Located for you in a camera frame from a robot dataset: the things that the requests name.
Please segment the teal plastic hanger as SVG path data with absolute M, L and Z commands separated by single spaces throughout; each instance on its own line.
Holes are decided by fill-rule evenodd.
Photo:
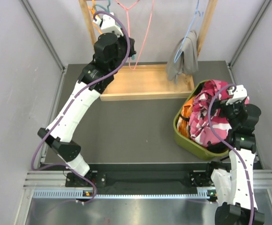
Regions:
M 120 3 L 119 0 L 116 0 L 115 3 L 118 4 L 121 8 L 123 8 L 123 9 L 125 10 L 125 12 L 126 12 L 127 32 L 128 32 L 128 35 L 130 36 L 131 29 L 130 29 L 129 10 L 131 10 L 135 5 L 137 5 L 137 4 L 139 3 L 139 0 L 136 0 L 136 1 L 135 1 L 131 6 L 129 6 L 129 7 L 126 7 L 124 4 Z M 115 16 L 115 13 L 114 13 L 113 11 L 111 11 L 111 9 L 110 9 L 111 0 L 108 0 L 108 4 L 107 4 L 106 7 L 104 7 L 104 6 L 100 5 L 100 4 L 97 4 L 97 3 L 95 4 L 95 6 L 96 6 L 96 12 L 97 12 L 97 11 L 105 11 L 105 12 L 107 12 L 107 13 L 109 13 L 109 14 Z

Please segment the pink wire hanger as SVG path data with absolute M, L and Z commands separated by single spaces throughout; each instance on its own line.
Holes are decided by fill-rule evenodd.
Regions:
M 129 68 L 135 71 L 150 31 L 155 0 L 136 0 L 129 6 L 126 6 L 125 0 L 116 0 L 115 2 L 126 12 L 129 36 L 134 38 L 135 41 L 141 40 L 141 44 L 136 46 L 136 56 L 132 56 L 128 60 Z

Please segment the pink camouflage trousers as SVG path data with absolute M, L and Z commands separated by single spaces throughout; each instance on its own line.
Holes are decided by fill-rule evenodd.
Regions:
M 220 143 L 210 126 L 223 140 L 227 138 L 228 132 L 232 129 L 227 118 L 220 115 L 219 108 L 208 114 L 212 98 L 226 85 L 228 83 L 225 81 L 208 80 L 204 82 L 201 90 L 194 97 L 192 113 L 189 118 L 189 135 L 192 141 L 202 147 L 209 148 Z

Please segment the yellow plastic hanger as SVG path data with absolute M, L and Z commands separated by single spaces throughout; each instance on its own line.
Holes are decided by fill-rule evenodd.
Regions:
M 96 6 L 95 6 L 96 1 L 92 0 L 91 2 L 92 2 L 92 6 L 88 7 L 88 10 L 89 10 L 91 16 L 93 16 L 94 13 L 96 12 Z M 98 33 L 101 35 L 101 34 L 103 34 L 100 29 L 100 26 L 99 26 L 99 22 L 101 21 L 101 19 L 98 15 L 95 18 L 96 19 L 92 21 L 92 25 L 95 27 L 95 29 L 98 31 Z

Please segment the blue wire hanger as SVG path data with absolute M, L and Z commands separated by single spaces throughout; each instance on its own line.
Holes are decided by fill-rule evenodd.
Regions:
M 188 26 L 185 36 L 181 40 L 178 50 L 176 51 L 176 54 L 174 56 L 174 63 L 176 63 L 178 61 L 178 59 L 181 57 L 182 47 L 183 47 L 184 42 L 185 42 L 186 38 L 188 37 L 189 33 L 192 31 L 192 28 L 194 28 L 194 31 L 196 31 L 198 29 L 200 22 L 202 21 L 202 19 L 204 17 L 204 11 L 200 11 L 199 6 L 200 6 L 200 0 L 197 0 L 193 18 Z

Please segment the orange patterned trousers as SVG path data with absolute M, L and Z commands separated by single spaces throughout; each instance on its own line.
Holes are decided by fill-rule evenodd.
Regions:
M 182 107 L 182 110 L 179 114 L 176 128 L 178 132 L 186 137 L 190 138 L 190 128 L 189 128 L 189 120 L 193 111 L 193 102 L 196 96 L 191 97 Z

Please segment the grey trousers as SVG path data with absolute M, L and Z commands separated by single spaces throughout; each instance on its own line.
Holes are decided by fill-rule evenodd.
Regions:
M 178 41 L 166 64 L 167 79 L 169 81 L 174 81 L 175 83 L 177 83 L 179 75 L 193 74 L 198 71 L 196 31 L 192 30 L 189 33 L 182 47 L 181 57 L 174 63 L 174 56 L 179 48 L 181 40 Z

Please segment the black trousers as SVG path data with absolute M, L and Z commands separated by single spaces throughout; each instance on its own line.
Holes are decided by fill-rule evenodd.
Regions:
M 221 154 L 226 152 L 228 147 L 223 142 L 212 144 L 208 141 L 206 149 L 212 153 Z

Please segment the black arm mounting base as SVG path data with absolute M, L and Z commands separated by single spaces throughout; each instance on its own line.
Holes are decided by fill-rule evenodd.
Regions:
M 212 184 L 211 173 L 215 169 L 231 171 L 231 165 L 211 161 L 207 163 L 154 163 L 154 164 L 91 164 L 90 170 L 79 178 L 73 172 L 67 174 L 66 187 L 86 187 L 84 179 L 97 188 L 130 186 L 153 190 L 205 187 Z

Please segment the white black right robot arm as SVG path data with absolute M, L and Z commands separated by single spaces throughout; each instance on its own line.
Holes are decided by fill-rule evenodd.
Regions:
M 222 163 L 212 163 L 213 169 L 205 173 L 205 181 L 216 188 L 218 207 L 217 225 L 263 225 L 265 215 L 258 211 L 254 195 L 253 164 L 257 152 L 255 126 L 261 110 L 244 100 L 218 100 L 214 97 L 208 109 L 208 119 L 220 109 L 232 129 L 222 143 L 229 148 L 231 169 Z

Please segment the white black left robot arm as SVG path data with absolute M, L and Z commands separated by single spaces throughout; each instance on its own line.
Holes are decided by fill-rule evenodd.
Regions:
M 72 94 L 55 118 L 46 128 L 40 128 L 38 136 L 72 169 L 82 186 L 92 182 L 89 165 L 85 162 L 75 143 L 73 134 L 90 106 L 101 96 L 114 80 L 114 75 L 135 55 L 134 39 L 125 35 L 104 33 L 94 44 L 92 61 L 81 71 Z

